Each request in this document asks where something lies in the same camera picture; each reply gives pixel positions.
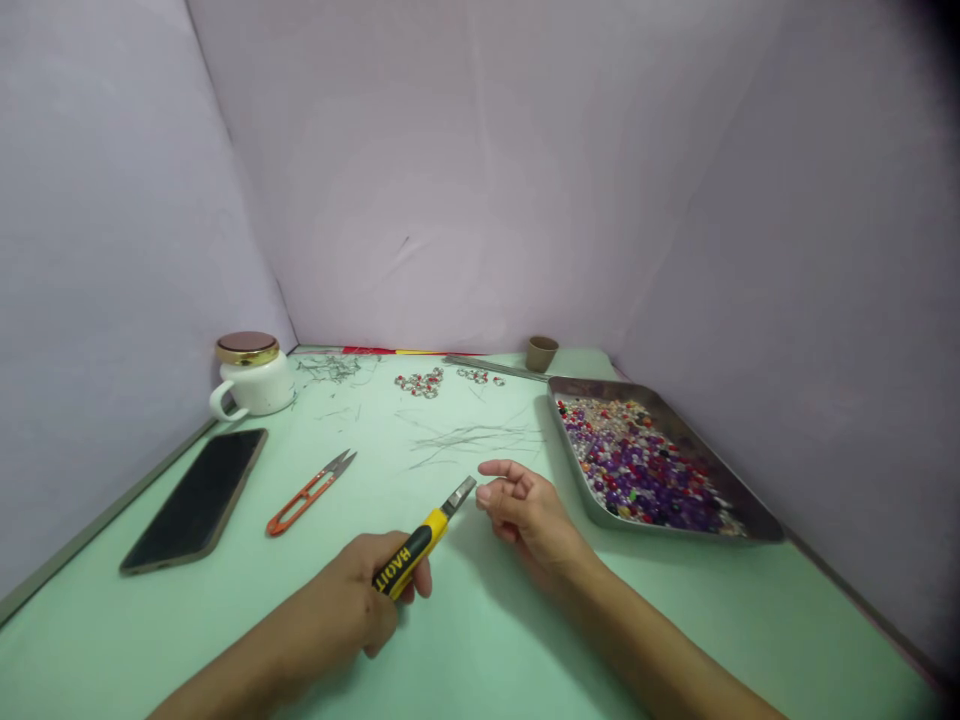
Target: gold lid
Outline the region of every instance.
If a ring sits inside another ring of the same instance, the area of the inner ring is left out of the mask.
[[[230,333],[217,340],[217,357],[227,365],[266,365],[279,355],[280,343],[267,333]]]

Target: smartphone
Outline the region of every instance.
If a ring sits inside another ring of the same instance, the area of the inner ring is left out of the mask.
[[[266,439],[260,428],[210,440],[120,563],[121,574],[182,565],[213,552]]]

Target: metal tray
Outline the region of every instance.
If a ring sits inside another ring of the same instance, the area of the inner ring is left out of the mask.
[[[783,542],[783,527],[762,502],[750,492],[749,488],[728,468],[720,458],[701,440],[697,434],[677,415],[674,410],[663,401],[653,390],[643,385],[631,383],[609,382],[605,380],[580,380],[577,378],[552,377],[547,383],[550,388],[550,414],[553,416],[563,446],[566,449],[570,467],[577,478],[577,489],[583,499],[587,515],[601,527],[617,530],[632,530],[639,532],[669,533],[677,537],[695,537],[704,540],[715,540],[733,543],[778,543]],[[679,528],[663,527],[628,522],[618,516],[611,515],[600,504],[580,467],[567,431],[563,427],[563,420],[557,412],[557,400],[571,400],[573,398],[596,398],[599,400],[634,401],[643,405],[650,413],[653,428],[670,438],[670,441],[683,449],[684,454],[696,458],[710,471],[710,480],[720,496],[727,500],[733,509],[730,511],[742,524],[746,537],[717,535],[714,533],[684,530]]]

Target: white mug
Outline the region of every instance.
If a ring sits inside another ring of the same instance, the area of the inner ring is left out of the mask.
[[[217,342],[222,382],[210,395],[210,412],[218,420],[234,422],[247,415],[269,415],[287,407],[297,395],[287,356],[276,338],[266,333],[233,333]],[[223,396],[233,396],[239,408],[228,415]]]

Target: green table surface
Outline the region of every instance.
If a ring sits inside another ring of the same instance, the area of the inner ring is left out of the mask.
[[[210,556],[135,577],[117,572],[201,439],[4,626],[0,717],[147,715],[358,533],[413,530],[480,461],[497,457],[550,478],[603,560],[789,717],[899,720],[933,702],[924,681],[789,543],[737,548],[595,526],[543,383],[510,377],[504,387],[478,386],[446,367],[440,396],[426,400],[402,393],[394,379],[429,372],[440,358],[330,357],[292,356],[312,369],[298,370],[301,390],[286,410],[209,433],[270,432]],[[490,359],[521,363],[519,355]],[[617,379],[598,350],[563,350],[551,372]],[[285,535],[268,537],[267,521],[348,447],[359,454],[344,476]],[[380,717],[387,705],[399,718],[641,714],[472,501],[431,563],[433,597],[402,611],[380,656],[322,681],[285,717]]]

